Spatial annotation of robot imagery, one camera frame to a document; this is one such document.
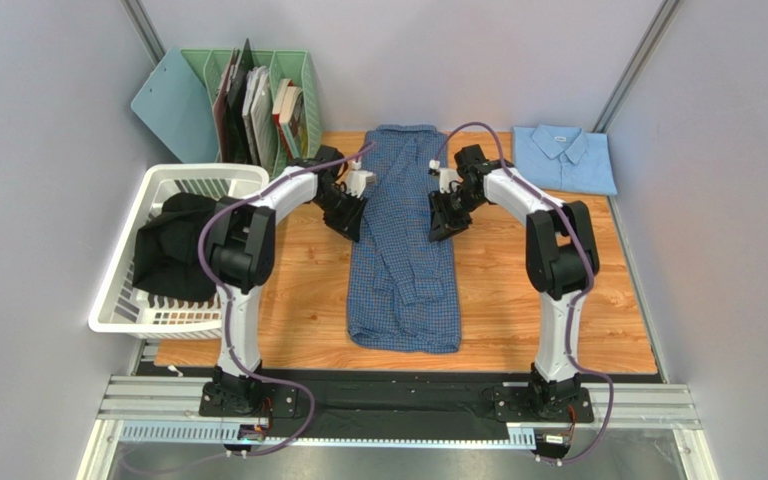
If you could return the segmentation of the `blue checked long sleeve shirt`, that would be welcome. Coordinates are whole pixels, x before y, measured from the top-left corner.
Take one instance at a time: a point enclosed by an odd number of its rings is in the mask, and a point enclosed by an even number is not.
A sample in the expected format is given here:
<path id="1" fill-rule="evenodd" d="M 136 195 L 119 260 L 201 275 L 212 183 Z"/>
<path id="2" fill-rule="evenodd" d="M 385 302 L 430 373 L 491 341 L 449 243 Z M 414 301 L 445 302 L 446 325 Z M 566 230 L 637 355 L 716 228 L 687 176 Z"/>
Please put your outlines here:
<path id="1" fill-rule="evenodd" d="M 376 181 L 364 190 L 360 240 L 353 244 L 347 332 L 361 347 L 450 354 L 462 339 L 454 245 L 429 240 L 428 163 L 445 151 L 432 125 L 381 125 L 362 160 Z"/>

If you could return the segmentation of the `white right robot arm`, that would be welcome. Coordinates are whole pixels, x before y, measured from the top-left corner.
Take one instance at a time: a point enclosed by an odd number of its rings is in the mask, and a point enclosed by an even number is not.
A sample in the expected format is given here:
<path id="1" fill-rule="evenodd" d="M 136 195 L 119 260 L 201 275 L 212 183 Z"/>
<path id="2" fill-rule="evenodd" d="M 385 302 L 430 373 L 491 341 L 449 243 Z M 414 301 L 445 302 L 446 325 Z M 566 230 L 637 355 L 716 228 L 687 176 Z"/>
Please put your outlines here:
<path id="1" fill-rule="evenodd" d="M 599 270 L 589 209 L 549 195 L 506 160 L 487 159 L 478 145 L 461 149 L 455 160 L 453 168 L 429 162 L 439 183 L 429 195 L 429 239 L 443 241 L 467 230 L 472 212 L 485 204 L 503 207 L 524 226 L 527 276 L 540 300 L 539 348 L 527 400 L 538 416 L 559 415 L 581 389 L 580 318 Z"/>

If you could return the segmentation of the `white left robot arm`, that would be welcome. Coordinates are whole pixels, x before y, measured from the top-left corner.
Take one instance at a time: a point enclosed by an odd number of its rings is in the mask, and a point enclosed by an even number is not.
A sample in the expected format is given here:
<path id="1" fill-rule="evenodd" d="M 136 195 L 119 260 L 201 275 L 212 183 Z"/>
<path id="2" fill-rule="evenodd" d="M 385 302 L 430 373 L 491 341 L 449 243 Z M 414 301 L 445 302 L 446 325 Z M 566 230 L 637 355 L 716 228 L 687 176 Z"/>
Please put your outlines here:
<path id="1" fill-rule="evenodd" d="M 260 294 L 276 262 L 277 227 L 301 205 L 313 203 L 324 223 L 344 238 L 360 239 L 365 190 L 377 176 L 362 165 L 371 147 L 348 157 L 322 146 L 311 158 L 291 161 L 261 190 L 222 198 L 198 239 L 200 265 L 225 308 L 221 350 L 203 403 L 246 412 L 265 404 L 269 378 L 259 373 Z"/>

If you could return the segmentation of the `dark brown folder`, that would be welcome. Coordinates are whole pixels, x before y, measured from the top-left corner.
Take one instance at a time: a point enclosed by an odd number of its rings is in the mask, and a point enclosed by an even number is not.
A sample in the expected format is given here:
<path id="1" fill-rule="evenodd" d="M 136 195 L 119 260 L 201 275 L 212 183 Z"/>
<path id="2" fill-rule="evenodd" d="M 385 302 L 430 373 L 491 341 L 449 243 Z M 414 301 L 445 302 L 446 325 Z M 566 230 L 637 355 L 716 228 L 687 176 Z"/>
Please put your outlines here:
<path id="1" fill-rule="evenodd" d="M 231 52 L 222 71 L 213 104 L 213 117 L 222 163 L 254 164 L 243 115 L 247 76 L 254 66 L 251 43 L 246 39 L 241 49 L 234 49 Z"/>

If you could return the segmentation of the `folded light blue shirt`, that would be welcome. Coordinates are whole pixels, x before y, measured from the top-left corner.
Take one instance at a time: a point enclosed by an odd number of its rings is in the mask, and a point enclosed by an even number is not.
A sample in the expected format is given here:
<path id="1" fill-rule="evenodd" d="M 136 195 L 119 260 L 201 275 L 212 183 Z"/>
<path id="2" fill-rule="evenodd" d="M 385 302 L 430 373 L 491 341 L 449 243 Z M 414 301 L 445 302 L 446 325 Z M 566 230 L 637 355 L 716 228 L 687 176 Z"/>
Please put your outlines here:
<path id="1" fill-rule="evenodd" d="M 544 190 L 600 196 L 618 193 L 609 139 L 578 127 L 538 125 L 512 129 L 519 173 Z"/>

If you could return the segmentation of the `white paper folder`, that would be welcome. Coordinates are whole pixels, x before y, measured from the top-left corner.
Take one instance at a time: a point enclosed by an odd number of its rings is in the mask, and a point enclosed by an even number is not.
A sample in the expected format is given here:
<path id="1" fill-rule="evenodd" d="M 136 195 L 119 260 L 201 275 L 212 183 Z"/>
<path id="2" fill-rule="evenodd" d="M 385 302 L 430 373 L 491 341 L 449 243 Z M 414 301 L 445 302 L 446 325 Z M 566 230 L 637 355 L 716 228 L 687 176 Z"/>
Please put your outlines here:
<path id="1" fill-rule="evenodd" d="M 272 118 L 270 69 L 266 66 L 255 67 L 247 74 L 246 80 L 241 113 L 251 163 L 272 173 L 277 155 L 277 137 Z"/>

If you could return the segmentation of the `red spine book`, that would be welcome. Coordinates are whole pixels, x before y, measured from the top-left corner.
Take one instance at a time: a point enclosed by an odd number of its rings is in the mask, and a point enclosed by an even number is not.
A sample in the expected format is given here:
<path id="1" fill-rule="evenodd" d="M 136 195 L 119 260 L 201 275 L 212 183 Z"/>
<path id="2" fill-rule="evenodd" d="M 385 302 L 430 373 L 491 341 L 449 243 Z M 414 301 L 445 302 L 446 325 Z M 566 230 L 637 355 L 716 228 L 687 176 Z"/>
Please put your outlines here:
<path id="1" fill-rule="evenodd" d="M 308 145 L 304 92 L 289 78 L 283 78 L 278 83 L 272 118 L 287 158 L 304 157 Z"/>

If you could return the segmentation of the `black shirt in basket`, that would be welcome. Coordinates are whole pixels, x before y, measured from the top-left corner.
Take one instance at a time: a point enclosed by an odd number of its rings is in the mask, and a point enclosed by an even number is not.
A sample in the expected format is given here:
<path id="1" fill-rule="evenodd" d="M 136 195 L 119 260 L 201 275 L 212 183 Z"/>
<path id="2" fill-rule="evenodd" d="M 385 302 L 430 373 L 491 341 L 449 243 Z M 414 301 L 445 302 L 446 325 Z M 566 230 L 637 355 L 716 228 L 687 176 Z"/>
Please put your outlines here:
<path id="1" fill-rule="evenodd" d="M 197 245 L 216 201 L 180 192 L 135 237 L 133 286 L 152 295 L 186 302 L 206 302 L 216 286 L 204 273 Z"/>

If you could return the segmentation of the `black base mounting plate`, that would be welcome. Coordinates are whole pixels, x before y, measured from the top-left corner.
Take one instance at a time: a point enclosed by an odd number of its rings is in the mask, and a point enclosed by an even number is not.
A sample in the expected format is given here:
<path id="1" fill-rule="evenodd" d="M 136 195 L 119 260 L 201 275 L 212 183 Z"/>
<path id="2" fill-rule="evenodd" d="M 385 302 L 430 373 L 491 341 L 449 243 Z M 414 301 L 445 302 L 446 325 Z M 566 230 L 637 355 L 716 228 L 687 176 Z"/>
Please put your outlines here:
<path id="1" fill-rule="evenodd" d="M 591 425 L 581 381 L 544 388 L 527 373 L 267 369 L 278 384 L 223 391 L 207 368 L 186 368 L 196 415 L 243 419 L 271 409 L 272 437 L 327 440 L 502 440 L 510 423 Z"/>

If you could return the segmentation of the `light blue clipboard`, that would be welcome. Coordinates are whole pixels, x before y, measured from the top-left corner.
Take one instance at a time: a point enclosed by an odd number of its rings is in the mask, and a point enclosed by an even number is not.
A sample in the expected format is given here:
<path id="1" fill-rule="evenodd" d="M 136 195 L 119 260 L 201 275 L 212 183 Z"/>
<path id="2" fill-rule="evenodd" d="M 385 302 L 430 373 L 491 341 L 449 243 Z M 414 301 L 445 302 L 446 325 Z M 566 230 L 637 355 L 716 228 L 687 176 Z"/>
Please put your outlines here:
<path id="1" fill-rule="evenodd" d="M 212 104 L 180 49 L 167 51 L 130 107 L 178 161 L 216 161 L 219 145 Z"/>

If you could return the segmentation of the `white plastic laundry basket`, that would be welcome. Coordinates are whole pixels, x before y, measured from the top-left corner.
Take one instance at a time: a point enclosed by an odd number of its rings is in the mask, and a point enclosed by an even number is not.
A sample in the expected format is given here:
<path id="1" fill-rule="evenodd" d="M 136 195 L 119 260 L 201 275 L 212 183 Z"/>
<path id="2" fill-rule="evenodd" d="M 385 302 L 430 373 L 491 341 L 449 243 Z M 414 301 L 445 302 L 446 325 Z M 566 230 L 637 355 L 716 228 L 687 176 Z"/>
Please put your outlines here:
<path id="1" fill-rule="evenodd" d="M 220 336 L 224 307 L 219 295 L 187 302 L 135 287 L 136 233 L 155 219 L 163 203 L 178 193 L 218 200 L 240 198 L 265 187 L 270 176 L 259 166 L 239 164 L 164 164 L 144 175 L 113 258 L 88 316 L 91 330 L 139 339 L 207 340 Z"/>

